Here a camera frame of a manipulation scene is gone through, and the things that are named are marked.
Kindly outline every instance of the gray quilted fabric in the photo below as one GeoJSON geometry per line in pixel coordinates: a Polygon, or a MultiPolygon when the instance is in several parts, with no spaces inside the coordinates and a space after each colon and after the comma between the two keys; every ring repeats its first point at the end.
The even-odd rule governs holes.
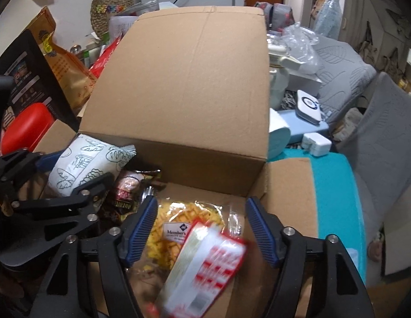
{"type": "Polygon", "coordinates": [[[355,173],[366,244],[411,184],[411,97],[384,72],[370,85],[375,93],[368,109],[351,136],[337,146],[355,173]]]}
{"type": "Polygon", "coordinates": [[[322,80],[322,87],[317,98],[324,113],[331,111],[326,122],[333,130],[377,72],[349,44],[323,36],[319,40],[313,46],[321,58],[316,75],[322,80]]]}

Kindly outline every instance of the teal table surface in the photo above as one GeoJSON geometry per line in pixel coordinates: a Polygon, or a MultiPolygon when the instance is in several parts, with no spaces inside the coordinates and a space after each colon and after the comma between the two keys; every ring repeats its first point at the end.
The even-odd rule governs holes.
{"type": "Polygon", "coordinates": [[[318,236],[329,234],[340,237],[346,248],[358,251],[358,271],[366,280],[366,242],[362,206],[355,176],[347,158],[329,153],[314,157],[302,149],[284,149],[268,162],[287,158],[310,158],[316,191],[318,236]]]}

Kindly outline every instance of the woven straw hat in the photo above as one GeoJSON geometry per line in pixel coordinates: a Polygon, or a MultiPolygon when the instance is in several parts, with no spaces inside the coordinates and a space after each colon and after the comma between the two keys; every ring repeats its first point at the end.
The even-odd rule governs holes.
{"type": "Polygon", "coordinates": [[[110,16],[133,5],[133,0],[92,0],[90,4],[90,24],[98,37],[108,31],[110,16]]]}

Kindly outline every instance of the red container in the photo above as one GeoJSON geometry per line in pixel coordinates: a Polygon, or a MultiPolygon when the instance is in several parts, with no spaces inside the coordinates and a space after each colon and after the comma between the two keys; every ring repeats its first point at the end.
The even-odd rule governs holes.
{"type": "Polygon", "coordinates": [[[2,155],[25,147],[32,152],[54,121],[44,104],[34,103],[26,107],[5,131],[1,142],[2,155]]]}

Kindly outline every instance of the silver bolt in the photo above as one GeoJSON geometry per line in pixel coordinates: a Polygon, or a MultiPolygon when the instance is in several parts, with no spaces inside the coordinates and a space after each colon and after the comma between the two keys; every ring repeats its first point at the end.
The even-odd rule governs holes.
{"type": "Polygon", "coordinates": [[[69,235],[65,241],[68,242],[69,244],[74,243],[77,240],[77,237],[75,235],[69,235]]]}
{"type": "Polygon", "coordinates": [[[328,240],[332,243],[335,244],[339,241],[338,237],[336,235],[329,235],[328,240]]]}
{"type": "Polygon", "coordinates": [[[89,221],[97,221],[97,220],[98,220],[98,215],[96,215],[96,214],[88,214],[88,220],[89,220],[89,221]]]}
{"type": "Polygon", "coordinates": [[[285,227],[285,228],[283,229],[283,232],[284,232],[286,235],[293,235],[293,234],[295,234],[295,229],[293,229],[292,227],[285,227]]]}
{"type": "Polygon", "coordinates": [[[108,232],[111,235],[118,235],[118,234],[120,234],[120,228],[119,227],[111,227],[108,232]]]}

